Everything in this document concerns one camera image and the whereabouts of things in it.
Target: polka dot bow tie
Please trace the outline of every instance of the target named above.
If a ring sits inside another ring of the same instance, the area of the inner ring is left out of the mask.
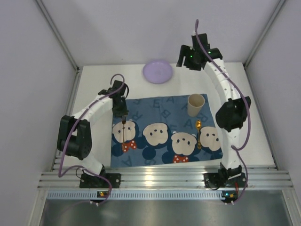
[[[123,152],[127,152],[129,148],[132,148],[132,149],[136,149],[137,148],[137,145],[136,145],[136,142],[134,140],[131,140],[127,143],[123,143],[122,144],[122,150]]]
[[[188,161],[189,161],[189,158],[188,158],[187,156],[180,157],[180,156],[178,156],[178,155],[175,155],[175,156],[174,156],[173,163],[188,162]]]

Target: golden spoon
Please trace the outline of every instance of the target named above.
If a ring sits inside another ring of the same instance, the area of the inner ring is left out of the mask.
[[[201,120],[197,120],[196,121],[196,129],[198,130],[198,149],[202,148],[201,141],[200,141],[201,127],[202,127]]]

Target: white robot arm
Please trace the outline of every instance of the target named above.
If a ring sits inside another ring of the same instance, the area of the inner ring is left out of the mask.
[[[128,87],[125,83],[122,86],[122,82],[115,81],[112,88],[99,92],[96,98],[83,110],[73,116],[63,116],[60,123],[57,149],[63,151],[67,143],[66,155],[82,160],[81,166],[96,175],[105,173],[103,165],[91,153],[91,127],[105,112],[110,110],[113,111],[114,116],[121,117],[122,121],[126,121],[128,114],[126,97],[124,96],[126,89],[128,90]],[[68,140],[73,126],[76,126],[76,130]]]
[[[222,68],[223,72],[228,75],[224,61],[221,59],[215,59],[214,61]],[[210,77],[219,94],[221,105],[227,102],[229,99],[235,100],[240,98],[236,89],[234,89],[234,87],[229,83],[228,79],[226,79],[222,73],[216,69],[213,63],[207,62],[204,70]],[[212,109],[214,113],[218,112],[218,110],[219,109]],[[232,145],[239,145],[239,128],[232,129],[231,132],[222,129],[222,140],[222,165],[226,169],[235,169],[239,167],[240,160],[236,151],[231,147]]]
[[[221,169],[219,170],[220,185],[242,175],[238,149],[233,148],[238,146],[240,129],[247,118],[251,100],[249,97],[242,97],[236,85],[230,80],[219,49],[210,48],[206,34],[196,36],[196,32],[194,32],[192,45],[192,47],[181,46],[177,67],[184,65],[190,70],[200,71],[204,69],[220,97],[220,109],[211,109],[212,112],[216,113],[217,125],[222,128],[222,134],[219,134],[222,137],[223,152]]]

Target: white wall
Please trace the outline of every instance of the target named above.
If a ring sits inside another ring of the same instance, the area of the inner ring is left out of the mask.
[[[33,0],[0,7],[0,224],[29,219],[75,75]]]
[[[280,167],[301,201],[301,1],[287,1],[248,68]]]
[[[226,61],[244,62],[276,0],[43,0],[79,65],[176,63],[195,20]]]

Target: paper cup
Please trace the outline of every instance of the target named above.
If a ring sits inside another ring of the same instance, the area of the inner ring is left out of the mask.
[[[196,117],[205,104],[205,98],[200,94],[191,94],[188,97],[187,112],[190,117]]]

